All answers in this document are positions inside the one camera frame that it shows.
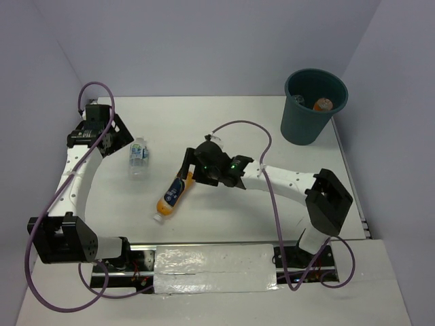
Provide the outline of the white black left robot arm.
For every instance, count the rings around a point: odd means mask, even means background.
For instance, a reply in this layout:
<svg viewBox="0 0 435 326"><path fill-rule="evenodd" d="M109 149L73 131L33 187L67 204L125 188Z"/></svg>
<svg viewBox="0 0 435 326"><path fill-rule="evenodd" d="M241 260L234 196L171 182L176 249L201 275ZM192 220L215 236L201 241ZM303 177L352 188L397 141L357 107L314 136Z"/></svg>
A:
<svg viewBox="0 0 435 326"><path fill-rule="evenodd" d="M109 105L89 104L83 120L67 136L67 162L58 190L60 196L41 224L30 218L27 230L45 264L86 263L101 259L123 271L133 263L127 238L100 237L85 222L86 202L103 158L133 142L131 133Z"/></svg>

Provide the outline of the orange label tea bottle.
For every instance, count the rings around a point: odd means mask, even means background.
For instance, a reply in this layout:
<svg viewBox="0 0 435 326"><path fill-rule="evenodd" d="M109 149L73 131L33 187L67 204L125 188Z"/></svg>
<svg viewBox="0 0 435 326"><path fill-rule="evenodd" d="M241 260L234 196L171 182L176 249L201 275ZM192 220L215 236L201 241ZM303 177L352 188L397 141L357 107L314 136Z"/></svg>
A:
<svg viewBox="0 0 435 326"><path fill-rule="evenodd" d="M321 112L327 112L327 111L331 111L333 109L334 105L332 103L332 101L328 98L319 98L314 106L313 106L313 110L314 111L321 111Z"/></svg>

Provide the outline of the clear bottle blue label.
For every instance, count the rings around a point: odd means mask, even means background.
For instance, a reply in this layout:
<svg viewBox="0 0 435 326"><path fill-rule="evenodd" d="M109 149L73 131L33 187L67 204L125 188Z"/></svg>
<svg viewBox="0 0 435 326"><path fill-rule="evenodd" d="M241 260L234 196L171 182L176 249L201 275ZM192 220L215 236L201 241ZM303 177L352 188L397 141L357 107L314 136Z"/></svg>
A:
<svg viewBox="0 0 435 326"><path fill-rule="evenodd" d="M137 137L131 144L128 153L128 177L132 180L144 179L149 161L147 141Z"/></svg>

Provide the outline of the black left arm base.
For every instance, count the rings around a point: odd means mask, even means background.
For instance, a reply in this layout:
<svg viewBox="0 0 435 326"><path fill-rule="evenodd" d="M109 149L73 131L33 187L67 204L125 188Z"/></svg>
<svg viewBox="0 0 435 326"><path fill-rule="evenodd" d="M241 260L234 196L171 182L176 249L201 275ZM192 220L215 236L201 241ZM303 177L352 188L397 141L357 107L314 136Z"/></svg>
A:
<svg viewBox="0 0 435 326"><path fill-rule="evenodd" d="M156 247L139 245L130 248L125 261L106 259L104 264L109 274L108 288L132 288L136 292L145 289L145 293L152 293L155 259Z"/></svg>

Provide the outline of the orange bottle blue label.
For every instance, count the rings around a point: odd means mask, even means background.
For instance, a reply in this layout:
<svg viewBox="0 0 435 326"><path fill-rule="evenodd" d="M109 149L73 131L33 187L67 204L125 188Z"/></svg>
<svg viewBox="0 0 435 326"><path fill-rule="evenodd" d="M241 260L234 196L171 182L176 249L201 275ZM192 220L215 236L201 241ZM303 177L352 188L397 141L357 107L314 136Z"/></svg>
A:
<svg viewBox="0 0 435 326"><path fill-rule="evenodd" d="M163 224L172 215L177 204L181 202L181 197L192 187L193 184L193 172L189 171L185 179L181 177L180 173L178 173L167 191L157 202L156 213L153 216L154 220Z"/></svg>

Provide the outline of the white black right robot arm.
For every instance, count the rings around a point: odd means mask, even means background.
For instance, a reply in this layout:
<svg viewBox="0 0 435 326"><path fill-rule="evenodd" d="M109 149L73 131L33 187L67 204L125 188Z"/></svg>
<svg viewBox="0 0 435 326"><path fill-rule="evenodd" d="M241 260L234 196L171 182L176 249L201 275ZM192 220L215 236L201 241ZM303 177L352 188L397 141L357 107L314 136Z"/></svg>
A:
<svg viewBox="0 0 435 326"><path fill-rule="evenodd" d="M331 170L300 173L263 165L248 156L230 157L213 141L186 149L180 169L183 178L190 168L197 183L269 192L305 206L309 224L295 250L297 261L304 266L318 259L327 239L340 235L353 204L351 194Z"/></svg>

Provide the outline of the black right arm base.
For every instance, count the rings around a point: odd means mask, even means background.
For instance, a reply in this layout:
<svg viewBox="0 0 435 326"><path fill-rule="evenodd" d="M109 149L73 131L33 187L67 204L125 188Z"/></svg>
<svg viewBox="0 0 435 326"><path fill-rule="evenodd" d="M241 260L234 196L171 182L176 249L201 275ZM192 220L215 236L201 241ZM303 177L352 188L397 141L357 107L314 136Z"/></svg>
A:
<svg viewBox="0 0 435 326"><path fill-rule="evenodd" d="M285 245L284 255L289 272L306 269L311 260L313 259L313 255L303 252L295 245ZM277 244L274 244L272 262L275 265L275 269L277 272L283 272L282 256L283 255L281 254L279 246ZM320 267L321 270L336 269L336 264L330 245L327 245L326 248L321 252L319 257L315 260L313 268L314 267Z"/></svg>

